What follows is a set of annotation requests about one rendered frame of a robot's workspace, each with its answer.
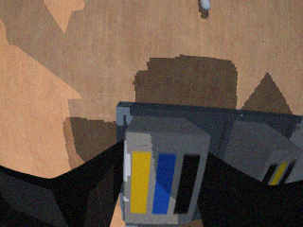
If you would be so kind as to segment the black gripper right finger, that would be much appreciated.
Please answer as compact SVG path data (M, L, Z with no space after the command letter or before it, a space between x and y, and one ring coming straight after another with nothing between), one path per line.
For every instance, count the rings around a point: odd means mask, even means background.
M284 209L303 201L303 179L269 185L208 152L197 197L204 227L269 227Z

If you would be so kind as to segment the orange-handled screwdriver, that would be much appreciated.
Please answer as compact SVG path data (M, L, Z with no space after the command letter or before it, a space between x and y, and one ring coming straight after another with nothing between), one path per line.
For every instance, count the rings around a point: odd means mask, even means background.
M211 1L209 0L201 0L201 5L204 11L209 11L209 9L211 9Z

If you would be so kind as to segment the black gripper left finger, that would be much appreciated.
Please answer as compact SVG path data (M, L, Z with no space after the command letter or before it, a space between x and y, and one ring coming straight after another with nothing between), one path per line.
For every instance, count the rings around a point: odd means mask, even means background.
M57 227L110 227L124 181L120 140L56 178L0 166L0 201Z

